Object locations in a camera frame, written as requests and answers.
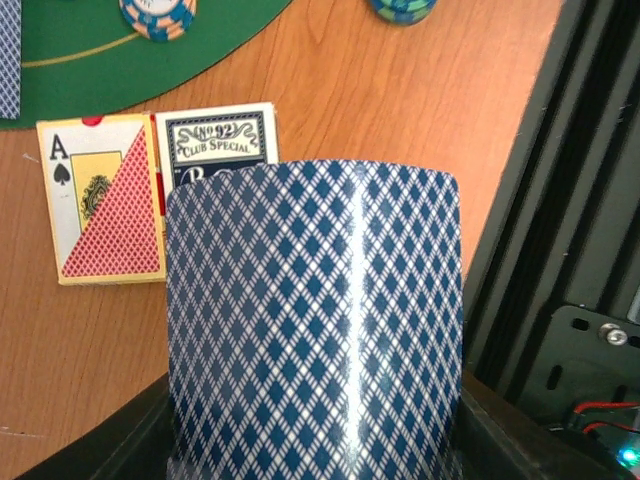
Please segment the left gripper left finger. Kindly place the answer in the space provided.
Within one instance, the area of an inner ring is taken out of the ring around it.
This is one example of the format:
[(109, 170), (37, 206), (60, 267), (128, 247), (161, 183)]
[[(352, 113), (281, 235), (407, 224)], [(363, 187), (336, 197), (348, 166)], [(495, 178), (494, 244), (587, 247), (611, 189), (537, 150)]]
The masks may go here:
[(173, 447), (168, 376), (21, 479), (164, 479)]

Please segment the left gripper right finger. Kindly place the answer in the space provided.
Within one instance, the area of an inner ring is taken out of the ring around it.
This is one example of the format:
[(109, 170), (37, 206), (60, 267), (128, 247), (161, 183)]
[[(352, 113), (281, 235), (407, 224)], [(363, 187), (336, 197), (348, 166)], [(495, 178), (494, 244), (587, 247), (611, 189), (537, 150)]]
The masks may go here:
[(562, 439), (538, 426), (473, 375), (462, 377), (453, 428), (465, 479), (632, 479), (586, 438)]

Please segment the grey card box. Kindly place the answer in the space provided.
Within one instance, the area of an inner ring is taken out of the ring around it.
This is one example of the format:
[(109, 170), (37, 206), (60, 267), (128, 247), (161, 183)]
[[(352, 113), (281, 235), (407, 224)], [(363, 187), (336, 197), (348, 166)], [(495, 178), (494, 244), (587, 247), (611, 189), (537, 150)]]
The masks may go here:
[(318, 160), (168, 197), (171, 479), (459, 479), (459, 191)]

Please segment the white chip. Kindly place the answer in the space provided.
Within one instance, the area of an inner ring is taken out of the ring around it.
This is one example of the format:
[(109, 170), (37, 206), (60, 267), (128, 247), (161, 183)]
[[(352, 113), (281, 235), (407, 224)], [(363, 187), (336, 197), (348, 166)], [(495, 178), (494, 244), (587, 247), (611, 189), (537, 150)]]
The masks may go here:
[(155, 42), (168, 42), (186, 33), (197, 12), (197, 0), (119, 0), (124, 20)]

